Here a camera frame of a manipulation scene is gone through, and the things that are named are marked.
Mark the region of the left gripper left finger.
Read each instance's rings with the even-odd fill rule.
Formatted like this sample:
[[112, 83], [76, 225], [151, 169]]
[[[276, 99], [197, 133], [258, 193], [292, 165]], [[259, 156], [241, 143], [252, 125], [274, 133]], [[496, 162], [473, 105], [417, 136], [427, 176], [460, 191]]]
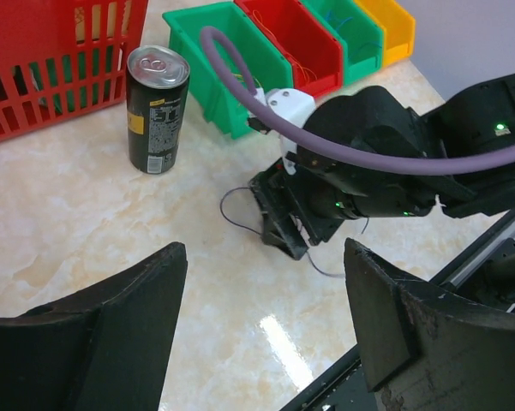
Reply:
[[156, 410], [187, 276], [173, 242], [132, 267], [0, 318], [0, 410]]

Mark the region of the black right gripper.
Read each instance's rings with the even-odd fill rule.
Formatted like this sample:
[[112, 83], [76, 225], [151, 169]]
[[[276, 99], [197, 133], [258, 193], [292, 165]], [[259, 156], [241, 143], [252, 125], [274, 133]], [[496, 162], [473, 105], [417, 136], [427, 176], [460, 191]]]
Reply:
[[273, 164], [249, 181], [249, 189], [262, 217], [262, 242], [294, 260], [356, 218], [351, 196], [307, 170], [290, 175]]

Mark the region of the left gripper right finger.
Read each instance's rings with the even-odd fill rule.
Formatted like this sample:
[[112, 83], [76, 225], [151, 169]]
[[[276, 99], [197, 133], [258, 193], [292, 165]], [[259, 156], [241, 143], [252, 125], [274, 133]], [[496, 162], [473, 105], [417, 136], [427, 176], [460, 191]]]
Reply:
[[366, 385], [380, 410], [515, 410], [515, 314], [344, 244]]

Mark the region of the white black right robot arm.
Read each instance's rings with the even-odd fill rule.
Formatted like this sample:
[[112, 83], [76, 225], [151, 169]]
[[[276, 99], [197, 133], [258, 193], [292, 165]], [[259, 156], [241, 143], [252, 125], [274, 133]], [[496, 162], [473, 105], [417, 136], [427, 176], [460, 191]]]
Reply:
[[284, 89], [244, 98], [250, 124], [275, 129], [282, 157], [250, 181], [260, 238], [293, 259], [346, 220], [452, 218], [515, 208], [515, 74], [484, 81], [419, 115], [384, 87], [316, 105]]

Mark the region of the red storage bin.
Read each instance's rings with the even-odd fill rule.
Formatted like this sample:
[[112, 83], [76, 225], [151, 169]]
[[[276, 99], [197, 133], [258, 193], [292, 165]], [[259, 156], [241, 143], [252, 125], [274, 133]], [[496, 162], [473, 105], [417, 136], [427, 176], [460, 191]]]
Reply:
[[236, 5], [290, 63], [296, 89], [320, 98], [344, 85], [343, 47], [303, 2], [250, 0]]

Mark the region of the right green storage bin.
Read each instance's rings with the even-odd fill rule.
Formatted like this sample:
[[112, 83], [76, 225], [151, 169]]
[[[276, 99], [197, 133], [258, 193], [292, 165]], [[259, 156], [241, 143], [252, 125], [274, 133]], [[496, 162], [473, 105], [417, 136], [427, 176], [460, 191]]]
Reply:
[[303, 3], [343, 47], [345, 86], [381, 69], [383, 32], [355, 1], [309, 0]]

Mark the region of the black drink can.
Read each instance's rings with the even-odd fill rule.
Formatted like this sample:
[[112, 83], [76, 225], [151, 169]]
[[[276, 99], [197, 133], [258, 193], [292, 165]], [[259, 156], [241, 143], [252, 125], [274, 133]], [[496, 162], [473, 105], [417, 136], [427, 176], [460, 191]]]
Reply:
[[149, 175], [170, 170], [189, 91], [190, 66], [177, 52], [159, 45], [134, 49], [127, 60], [129, 159]]

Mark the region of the yellow storage bin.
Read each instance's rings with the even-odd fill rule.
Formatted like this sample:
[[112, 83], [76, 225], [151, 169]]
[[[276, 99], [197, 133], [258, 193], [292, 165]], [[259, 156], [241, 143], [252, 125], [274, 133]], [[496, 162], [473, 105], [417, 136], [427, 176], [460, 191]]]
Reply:
[[383, 32], [383, 67], [412, 56], [416, 20], [406, 9], [395, 0], [361, 0], [356, 4]]

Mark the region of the red plastic shopping basket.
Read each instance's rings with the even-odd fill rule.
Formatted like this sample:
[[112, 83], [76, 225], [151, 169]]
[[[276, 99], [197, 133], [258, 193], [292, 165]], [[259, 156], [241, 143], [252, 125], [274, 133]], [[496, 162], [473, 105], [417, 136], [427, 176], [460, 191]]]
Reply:
[[0, 1], [0, 142], [125, 99], [146, 1]]

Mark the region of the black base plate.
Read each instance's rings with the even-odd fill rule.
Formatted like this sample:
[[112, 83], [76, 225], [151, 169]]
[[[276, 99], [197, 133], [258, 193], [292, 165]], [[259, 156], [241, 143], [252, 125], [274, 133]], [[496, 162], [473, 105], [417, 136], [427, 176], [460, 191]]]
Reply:
[[423, 280], [344, 244], [356, 345], [289, 410], [515, 410], [515, 210]]

